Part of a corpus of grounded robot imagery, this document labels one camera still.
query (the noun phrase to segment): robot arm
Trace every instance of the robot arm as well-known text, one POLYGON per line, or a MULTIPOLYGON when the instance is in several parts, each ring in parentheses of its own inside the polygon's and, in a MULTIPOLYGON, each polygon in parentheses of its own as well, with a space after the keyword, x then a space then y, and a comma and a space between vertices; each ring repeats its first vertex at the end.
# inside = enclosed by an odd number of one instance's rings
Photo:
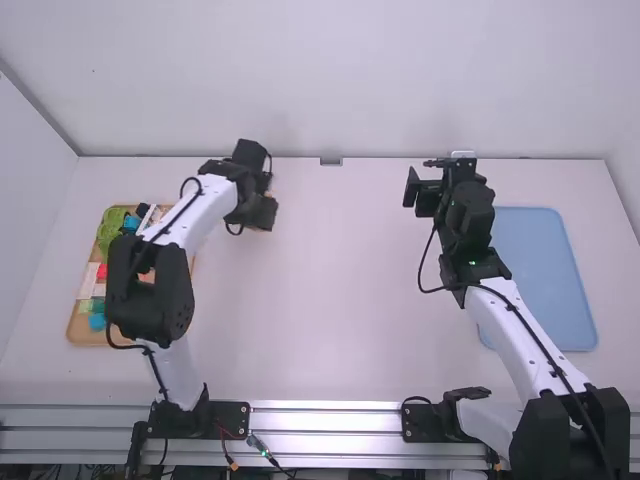
POLYGON ((265 195, 267 157, 258 143, 240 140, 230 159, 209 160, 185 180, 158 224, 109 247, 107 319, 149 356, 162 398, 185 412, 208 400, 185 336, 195 309, 189 259, 222 221, 271 230, 278 203, 265 195), (155 282, 141 281, 151 268, 155 282))
MULTIPOLYGON (((421 180, 411 168, 403 206, 415 206, 417 217, 433 217, 432 234, 442 245, 441 289, 489 334, 524 410, 496 404, 488 389, 472 387, 445 393, 427 416, 448 438, 489 445, 510 462, 515 478, 624 477, 629 406, 615 388, 593 386, 522 301, 511 272, 489 246, 495 193, 476 164, 475 158, 425 162, 443 169, 441 180, 421 180)), ((423 293, 438 290, 419 286, 423 293)))

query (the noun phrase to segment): metal extrusion frame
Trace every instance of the metal extrusion frame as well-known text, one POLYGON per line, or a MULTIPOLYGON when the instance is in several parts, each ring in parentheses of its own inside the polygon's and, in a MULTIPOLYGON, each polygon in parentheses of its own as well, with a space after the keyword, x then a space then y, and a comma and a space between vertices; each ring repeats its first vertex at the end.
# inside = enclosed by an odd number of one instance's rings
MULTIPOLYGON (((408 444, 395 402, 252 401, 250 430, 283 468, 487 468, 482 444, 408 444)), ((149 407, 0 405, 0 463, 124 464, 131 428, 149 407)), ((632 407, 631 471, 640 472, 640 409, 632 407)), ((228 441, 238 465, 270 467, 243 441, 228 441)), ((148 440, 142 463, 160 461, 148 440)), ((166 465, 226 465, 217 440, 170 440, 166 465)))

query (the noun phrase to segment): red block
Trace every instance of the red block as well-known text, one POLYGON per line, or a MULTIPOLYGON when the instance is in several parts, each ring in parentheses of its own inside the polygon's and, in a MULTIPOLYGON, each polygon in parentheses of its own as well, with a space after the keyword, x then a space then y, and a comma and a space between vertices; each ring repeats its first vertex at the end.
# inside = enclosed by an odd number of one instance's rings
POLYGON ((96 278, 98 280, 105 280, 107 278, 107 264, 101 263, 98 267, 98 273, 96 273, 96 278))

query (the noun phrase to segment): green object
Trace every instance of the green object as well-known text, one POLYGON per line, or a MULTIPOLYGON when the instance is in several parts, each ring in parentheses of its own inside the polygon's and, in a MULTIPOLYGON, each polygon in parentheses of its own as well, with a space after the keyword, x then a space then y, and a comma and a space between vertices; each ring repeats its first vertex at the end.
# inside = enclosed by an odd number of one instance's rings
POLYGON ((104 298, 94 297, 91 299, 91 313, 104 313, 104 298))
POLYGON ((78 303, 78 313, 91 313, 91 308, 93 307, 92 300, 80 300, 78 303))
POLYGON ((102 223, 98 227, 96 240, 98 241, 98 248, 100 249, 104 263, 107 262, 109 245, 111 245, 111 241, 114 238, 120 235, 120 227, 122 227, 124 219, 128 214, 129 212, 124 207, 111 207, 102 215, 102 223))

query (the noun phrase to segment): black mounting bracket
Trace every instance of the black mounting bracket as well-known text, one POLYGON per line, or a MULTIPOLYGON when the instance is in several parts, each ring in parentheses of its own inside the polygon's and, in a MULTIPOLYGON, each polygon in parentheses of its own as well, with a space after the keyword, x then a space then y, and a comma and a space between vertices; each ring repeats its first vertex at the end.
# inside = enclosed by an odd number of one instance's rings
POLYGON ((442 402, 402 403, 400 418, 402 439, 407 443, 481 443, 460 429, 456 402, 467 398, 476 400, 491 395, 485 387, 458 388, 445 392, 442 402))
POLYGON ((207 401, 202 417, 204 423, 198 425, 195 431, 188 424, 180 425, 172 421, 176 417, 166 415, 167 410, 163 409, 162 403, 164 402, 151 405, 146 438, 220 440, 224 436, 225 440, 244 440, 248 436, 251 412, 248 402, 207 401))
POLYGON ((245 440, 249 435, 250 413, 248 402, 208 400, 206 388, 198 405, 188 412, 170 402, 154 402, 149 419, 133 426, 125 478, 136 478, 147 439, 245 440))

